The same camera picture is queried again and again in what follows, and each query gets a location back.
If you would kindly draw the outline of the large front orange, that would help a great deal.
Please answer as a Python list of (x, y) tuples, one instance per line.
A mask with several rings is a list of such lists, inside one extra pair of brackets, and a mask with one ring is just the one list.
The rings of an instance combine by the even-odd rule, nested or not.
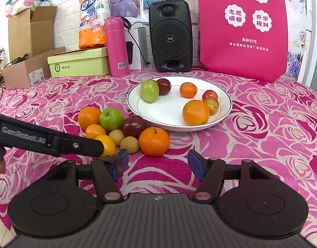
[(203, 101), (191, 100), (183, 107), (182, 116), (189, 126), (204, 125), (209, 120), (209, 109)]

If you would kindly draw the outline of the pink fabric bag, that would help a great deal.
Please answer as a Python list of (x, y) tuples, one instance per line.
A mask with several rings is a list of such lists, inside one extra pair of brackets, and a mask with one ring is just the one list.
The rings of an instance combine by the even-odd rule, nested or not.
[(287, 70), (284, 0), (199, 0), (199, 51), (211, 71), (274, 82)]

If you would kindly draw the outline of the dark red plum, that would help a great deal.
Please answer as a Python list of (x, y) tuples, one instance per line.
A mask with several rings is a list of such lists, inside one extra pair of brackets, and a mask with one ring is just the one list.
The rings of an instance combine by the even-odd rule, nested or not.
[(159, 95), (167, 95), (171, 90), (171, 83), (166, 78), (160, 78), (156, 81), (159, 86)]

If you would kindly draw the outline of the small tangerine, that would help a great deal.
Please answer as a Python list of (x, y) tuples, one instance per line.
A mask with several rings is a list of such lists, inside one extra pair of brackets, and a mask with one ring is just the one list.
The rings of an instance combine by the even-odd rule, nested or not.
[(184, 98), (193, 98), (198, 92), (196, 85), (191, 82), (183, 83), (179, 88), (180, 94)]

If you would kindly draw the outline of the small mandarin orange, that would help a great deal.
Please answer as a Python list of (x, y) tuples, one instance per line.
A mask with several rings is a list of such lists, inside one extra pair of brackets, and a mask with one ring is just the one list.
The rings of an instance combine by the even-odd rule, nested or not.
[(106, 130), (99, 124), (91, 124), (85, 130), (85, 137), (89, 139), (95, 139), (101, 135), (106, 135)]

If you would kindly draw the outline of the pink thermos bottle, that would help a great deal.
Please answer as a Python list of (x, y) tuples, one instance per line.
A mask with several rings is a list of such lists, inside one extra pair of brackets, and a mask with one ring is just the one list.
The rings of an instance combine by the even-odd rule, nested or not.
[(129, 74), (124, 21), (121, 17), (110, 17), (104, 24), (106, 48), (110, 72), (113, 77)]

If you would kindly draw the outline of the yellow orange kumquat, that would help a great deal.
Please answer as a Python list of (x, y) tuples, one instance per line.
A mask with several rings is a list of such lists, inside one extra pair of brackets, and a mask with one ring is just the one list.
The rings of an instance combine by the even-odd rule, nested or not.
[(98, 141), (101, 141), (101, 143), (104, 146), (104, 151), (103, 153), (100, 155), (100, 157), (112, 157), (115, 155), (116, 153), (116, 145), (114, 140), (107, 136), (107, 135), (99, 135), (95, 138)]

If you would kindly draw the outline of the tan longan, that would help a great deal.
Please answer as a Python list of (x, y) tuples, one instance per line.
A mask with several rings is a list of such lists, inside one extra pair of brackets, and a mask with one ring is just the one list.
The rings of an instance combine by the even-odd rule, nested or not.
[(112, 130), (109, 133), (109, 137), (111, 137), (117, 147), (119, 147), (121, 142), (125, 139), (123, 132), (119, 129)]
[(138, 140), (135, 137), (125, 137), (120, 143), (121, 149), (126, 149), (129, 154), (134, 154), (139, 150)]

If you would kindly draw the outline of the green shoe box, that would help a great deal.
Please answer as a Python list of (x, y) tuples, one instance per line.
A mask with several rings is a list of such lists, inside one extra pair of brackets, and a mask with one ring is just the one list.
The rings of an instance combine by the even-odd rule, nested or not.
[(59, 53), (47, 61), (53, 78), (110, 74), (106, 47)]

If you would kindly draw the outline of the orange with stem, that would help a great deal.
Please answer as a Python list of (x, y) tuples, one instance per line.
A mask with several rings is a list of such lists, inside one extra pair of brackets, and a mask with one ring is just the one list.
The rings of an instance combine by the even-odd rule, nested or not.
[(141, 151), (150, 157), (162, 156), (170, 145), (168, 133), (158, 127), (145, 129), (138, 140)]

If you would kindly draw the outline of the large orange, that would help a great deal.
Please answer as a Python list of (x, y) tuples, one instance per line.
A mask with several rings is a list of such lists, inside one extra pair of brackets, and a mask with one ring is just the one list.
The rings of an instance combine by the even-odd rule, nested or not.
[(101, 111), (95, 107), (85, 107), (78, 113), (78, 123), (83, 130), (92, 124), (100, 124)]
[(204, 125), (209, 120), (209, 109), (203, 101), (191, 100), (183, 107), (182, 116), (189, 126)]

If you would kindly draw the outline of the tall open cardboard box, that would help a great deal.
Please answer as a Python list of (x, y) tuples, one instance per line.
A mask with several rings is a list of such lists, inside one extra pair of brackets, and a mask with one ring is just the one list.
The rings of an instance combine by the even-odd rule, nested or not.
[(35, 57), (53, 49), (53, 21), (56, 6), (27, 9), (8, 20), (10, 60)]

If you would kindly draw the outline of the reddish yellow small fruit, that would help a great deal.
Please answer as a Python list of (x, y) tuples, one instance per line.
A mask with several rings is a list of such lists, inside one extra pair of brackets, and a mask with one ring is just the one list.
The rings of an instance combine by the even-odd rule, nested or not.
[(219, 111), (220, 104), (217, 99), (210, 97), (207, 98), (204, 102), (209, 109), (210, 116), (215, 115)]

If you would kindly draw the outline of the bedding poster purple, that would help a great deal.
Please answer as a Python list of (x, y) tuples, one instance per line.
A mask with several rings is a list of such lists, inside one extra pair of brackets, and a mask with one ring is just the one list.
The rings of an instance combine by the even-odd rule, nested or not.
[(127, 19), (139, 19), (140, 0), (97, 0), (95, 8), (99, 13), (103, 13), (104, 17), (120, 16)]

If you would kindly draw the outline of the pale green apple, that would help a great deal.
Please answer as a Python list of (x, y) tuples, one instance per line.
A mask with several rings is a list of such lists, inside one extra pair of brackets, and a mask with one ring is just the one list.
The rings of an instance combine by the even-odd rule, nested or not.
[(141, 96), (147, 103), (153, 103), (159, 96), (158, 83), (155, 80), (146, 80), (141, 84)]

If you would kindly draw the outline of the dark purple plum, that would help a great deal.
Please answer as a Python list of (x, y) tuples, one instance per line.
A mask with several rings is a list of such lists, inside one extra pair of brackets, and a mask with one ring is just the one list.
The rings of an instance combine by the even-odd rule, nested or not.
[(125, 137), (134, 137), (139, 139), (141, 133), (147, 129), (146, 121), (139, 116), (126, 118), (122, 127), (122, 133)]

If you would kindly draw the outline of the red orange small tomato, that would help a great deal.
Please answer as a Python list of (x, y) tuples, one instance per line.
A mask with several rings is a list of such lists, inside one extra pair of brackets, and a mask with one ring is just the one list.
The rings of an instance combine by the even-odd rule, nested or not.
[(207, 99), (218, 99), (218, 95), (215, 91), (213, 90), (207, 90), (204, 92), (204, 94), (202, 95), (202, 100), (206, 101)]

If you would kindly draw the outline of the pink rose tablecloth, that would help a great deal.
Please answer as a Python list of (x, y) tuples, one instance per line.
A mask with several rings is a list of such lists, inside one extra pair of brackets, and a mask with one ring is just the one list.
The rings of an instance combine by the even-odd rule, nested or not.
[[(0, 114), (61, 132), (82, 135), (77, 116), (84, 107), (114, 107), (131, 114), (129, 90), (158, 77), (153, 67), (122, 78), (50, 78), (30, 89), (0, 87)], [(171, 132), (169, 150), (152, 158), (137, 152), (118, 187), (123, 194), (192, 193), (198, 186), (187, 164), (196, 149), (204, 157), (237, 164), (252, 159), (298, 191), (309, 205), (302, 234), (317, 246), (317, 94), (288, 79), (273, 83), (194, 69), (189, 77), (212, 82), (232, 98), (228, 117), (197, 132)]]

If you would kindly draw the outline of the small brown cardboard box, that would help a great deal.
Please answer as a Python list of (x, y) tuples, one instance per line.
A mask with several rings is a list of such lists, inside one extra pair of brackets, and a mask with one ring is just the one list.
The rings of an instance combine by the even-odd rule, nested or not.
[(2, 74), (7, 88), (31, 88), (51, 78), (48, 57), (65, 51), (65, 47), (60, 47), (4, 68)]

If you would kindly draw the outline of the bright green apple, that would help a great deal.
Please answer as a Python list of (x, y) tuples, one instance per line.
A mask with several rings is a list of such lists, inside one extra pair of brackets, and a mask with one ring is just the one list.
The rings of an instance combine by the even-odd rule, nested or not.
[(101, 126), (107, 131), (121, 129), (124, 124), (123, 114), (116, 108), (105, 108), (99, 117)]

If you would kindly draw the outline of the white box behind thermos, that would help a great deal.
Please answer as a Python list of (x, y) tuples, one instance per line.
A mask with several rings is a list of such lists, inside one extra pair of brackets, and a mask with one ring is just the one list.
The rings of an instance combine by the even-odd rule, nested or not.
[(149, 62), (146, 29), (125, 29), (125, 40), (130, 70), (142, 69)]

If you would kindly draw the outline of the black speaker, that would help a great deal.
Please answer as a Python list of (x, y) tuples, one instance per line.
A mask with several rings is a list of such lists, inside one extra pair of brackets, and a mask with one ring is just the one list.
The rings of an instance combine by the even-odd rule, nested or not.
[(189, 5), (163, 0), (149, 7), (152, 56), (159, 72), (188, 72), (193, 65), (193, 33)]

